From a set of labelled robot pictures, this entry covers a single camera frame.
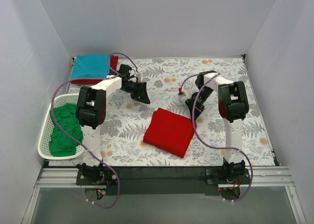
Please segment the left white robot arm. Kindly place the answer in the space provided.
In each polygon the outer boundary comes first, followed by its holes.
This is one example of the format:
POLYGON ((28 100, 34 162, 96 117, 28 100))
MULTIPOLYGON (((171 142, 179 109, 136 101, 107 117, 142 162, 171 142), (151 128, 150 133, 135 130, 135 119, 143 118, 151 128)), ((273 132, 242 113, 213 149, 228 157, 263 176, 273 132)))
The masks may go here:
POLYGON ((100 149, 100 129, 106 116, 106 100, 116 90, 131 95, 131 99, 150 104, 147 83, 141 80, 141 74, 131 75, 131 68, 122 64, 116 76, 109 75, 99 83, 80 88, 76 109, 76 118, 83 133, 82 147, 85 148, 83 165, 92 167, 87 178, 92 184, 101 184, 104 172, 97 168, 102 164, 100 149))

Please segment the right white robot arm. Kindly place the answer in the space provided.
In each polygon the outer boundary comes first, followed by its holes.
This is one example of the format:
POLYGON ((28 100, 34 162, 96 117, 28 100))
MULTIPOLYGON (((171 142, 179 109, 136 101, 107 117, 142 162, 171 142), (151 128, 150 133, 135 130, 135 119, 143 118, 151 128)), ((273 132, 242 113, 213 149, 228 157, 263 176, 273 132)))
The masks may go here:
POLYGON ((245 174, 242 128, 249 112, 245 84, 242 81, 227 80, 215 71, 201 72, 194 76, 197 78, 195 85, 199 91, 188 96, 185 101, 193 128, 196 128, 196 119, 205 109, 205 101, 213 92, 217 92, 218 111, 225 126, 226 145, 217 148, 217 150, 225 150, 225 155, 222 169, 216 177, 231 184, 245 174))

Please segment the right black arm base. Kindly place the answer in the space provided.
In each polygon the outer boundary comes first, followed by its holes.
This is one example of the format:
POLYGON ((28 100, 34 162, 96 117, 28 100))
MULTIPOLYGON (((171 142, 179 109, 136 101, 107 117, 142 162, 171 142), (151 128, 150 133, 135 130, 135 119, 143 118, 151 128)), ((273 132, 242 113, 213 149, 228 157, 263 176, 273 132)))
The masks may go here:
POLYGON ((241 185, 249 185, 251 176, 245 167, 245 161, 228 163, 223 159, 223 165, 211 167, 201 172, 200 177, 207 185, 217 185, 219 195, 227 200, 237 200, 241 196, 241 185))

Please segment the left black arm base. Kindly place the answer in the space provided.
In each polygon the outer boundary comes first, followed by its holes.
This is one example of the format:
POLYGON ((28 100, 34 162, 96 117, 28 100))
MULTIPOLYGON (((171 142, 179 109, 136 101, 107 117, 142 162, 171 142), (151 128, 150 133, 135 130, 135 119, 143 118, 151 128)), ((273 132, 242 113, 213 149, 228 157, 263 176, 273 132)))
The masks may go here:
POLYGON ((112 170, 102 164, 91 167, 83 163, 76 165, 76 168, 78 169, 76 185, 94 187, 91 190, 96 192, 97 200, 102 199, 111 186, 118 184, 119 172, 115 175, 112 170))

